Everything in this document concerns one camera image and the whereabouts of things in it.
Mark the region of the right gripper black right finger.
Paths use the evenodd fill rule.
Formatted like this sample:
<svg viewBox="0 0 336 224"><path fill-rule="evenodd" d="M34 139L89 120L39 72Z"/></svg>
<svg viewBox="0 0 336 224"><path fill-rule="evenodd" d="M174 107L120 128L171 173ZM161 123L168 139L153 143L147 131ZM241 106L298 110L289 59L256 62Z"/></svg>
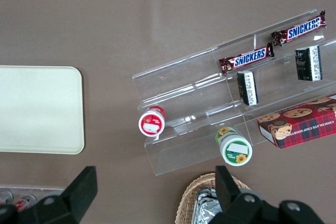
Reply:
<svg viewBox="0 0 336 224"><path fill-rule="evenodd" d="M323 223L303 202L284 200L274 207L252 190L241 191L226 166L216 166L215 190L222 212L210 223Z"/></svg>

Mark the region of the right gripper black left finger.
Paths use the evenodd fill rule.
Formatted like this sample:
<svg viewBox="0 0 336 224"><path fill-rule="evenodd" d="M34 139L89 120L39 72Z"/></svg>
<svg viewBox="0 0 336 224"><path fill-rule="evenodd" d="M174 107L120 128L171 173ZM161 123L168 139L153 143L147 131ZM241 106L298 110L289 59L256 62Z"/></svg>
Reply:
<svg viewBox="0 0 336 224"><path fill-rule="evenodd" d="M23 195L14 205L1 198L1 223L80 223L97 192L96 167L87 166L59 195Z"/></svg>

